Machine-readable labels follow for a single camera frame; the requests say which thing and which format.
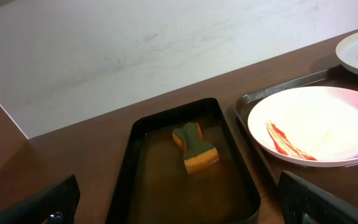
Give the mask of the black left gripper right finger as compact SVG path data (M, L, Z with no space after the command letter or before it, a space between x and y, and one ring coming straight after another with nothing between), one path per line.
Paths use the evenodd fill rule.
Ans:
M278 196L285 224L358 224L358 208L289 171L280 175Z

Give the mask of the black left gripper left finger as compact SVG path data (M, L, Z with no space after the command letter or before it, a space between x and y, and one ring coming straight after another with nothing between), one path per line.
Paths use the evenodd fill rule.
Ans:
M80 189L76 177L75 175L70 175L1 211L0 224L73 224L79 200Z

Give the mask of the pink plate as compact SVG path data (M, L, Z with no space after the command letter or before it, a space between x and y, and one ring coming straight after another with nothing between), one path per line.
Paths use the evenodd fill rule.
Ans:
M358 91L305 86L258 102L247 119L262 149L310 167L358 164Z

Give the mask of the orange green sponge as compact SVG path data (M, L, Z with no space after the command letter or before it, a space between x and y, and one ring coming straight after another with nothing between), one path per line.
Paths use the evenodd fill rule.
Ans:
M188 174L207 168L219 160L218 150L204 139L198 123L186 123L172 131L174 143L183 154L183 162Z

